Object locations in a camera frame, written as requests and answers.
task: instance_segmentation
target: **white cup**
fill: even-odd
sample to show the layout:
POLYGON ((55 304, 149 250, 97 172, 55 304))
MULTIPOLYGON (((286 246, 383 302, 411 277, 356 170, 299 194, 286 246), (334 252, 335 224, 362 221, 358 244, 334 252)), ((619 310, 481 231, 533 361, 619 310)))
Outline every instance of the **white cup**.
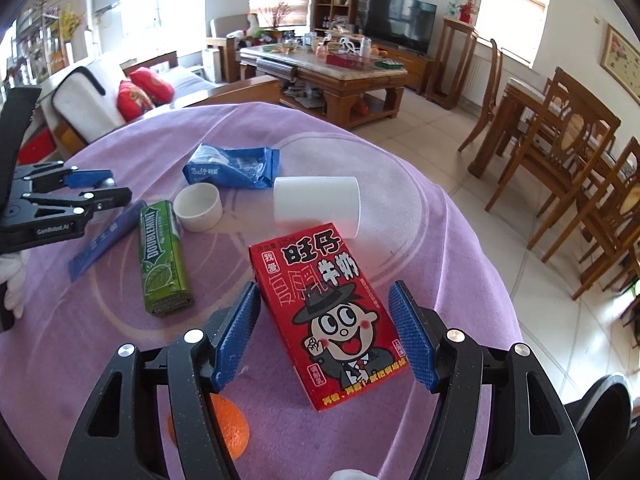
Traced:
POLYGON ((174 212, 187 231, 199 233, 211 229, 222 218, 220 192, 207 182, 187 186, 175 197, 174 212))
POLYGON ((289 233, 333 222, 342 238, 360 225, 360 188, 354 176, 281 176, 273 184, 276 227, 289 233))

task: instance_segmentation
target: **red milk carton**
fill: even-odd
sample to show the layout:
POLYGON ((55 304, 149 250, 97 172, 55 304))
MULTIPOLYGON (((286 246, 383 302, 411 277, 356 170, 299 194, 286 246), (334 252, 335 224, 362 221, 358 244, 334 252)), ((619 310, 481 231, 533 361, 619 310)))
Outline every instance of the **red milk carton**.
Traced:
POLYGON ((316 410, 406 366, 396 327, 333 224, 255 244, 249 256, 316 410))

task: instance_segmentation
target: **black cartoon hat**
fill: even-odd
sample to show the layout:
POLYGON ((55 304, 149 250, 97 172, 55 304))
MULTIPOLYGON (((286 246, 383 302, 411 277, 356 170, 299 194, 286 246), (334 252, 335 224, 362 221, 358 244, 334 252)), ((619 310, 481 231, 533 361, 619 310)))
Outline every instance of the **black cartoon hat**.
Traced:
POLYGON ((327 290, 321 290, 318 286, 310 286, 305 290, 305 306, 293 317, 293 324, 302 325, 313 318, 320 317, 332 308, 343 303, 347 298, 359 300, 360 297, 353 294, 355 283, 347 283, 342 286, 331 286, 327 290))

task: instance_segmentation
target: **blue stick packet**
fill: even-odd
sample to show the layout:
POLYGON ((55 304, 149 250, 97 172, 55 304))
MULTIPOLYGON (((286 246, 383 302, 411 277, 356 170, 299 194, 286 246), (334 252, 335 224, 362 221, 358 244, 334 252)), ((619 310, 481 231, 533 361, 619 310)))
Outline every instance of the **blue stick packet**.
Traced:
POLYGON ((143 207, 146 207, 144 200, 138 200, 127 207, 101 234, 73 257, 67 264, 72 282, 77 280, 114 243, 137 227, 140 221, 140 210, 143 207))
POLYGON ((280 150, 240 148, 224 150, 201 144, 182 172, 189 184, 265 189, 273 187, 280 167, 280 150))

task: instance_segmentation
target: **white bottle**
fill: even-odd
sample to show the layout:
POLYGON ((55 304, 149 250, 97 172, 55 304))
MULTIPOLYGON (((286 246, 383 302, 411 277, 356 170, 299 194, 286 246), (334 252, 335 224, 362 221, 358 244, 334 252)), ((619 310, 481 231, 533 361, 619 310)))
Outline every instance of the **white bottle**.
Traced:
POLYGON ((371 57, 371 38, 362 38, 360 41, 360 57, 371 57))

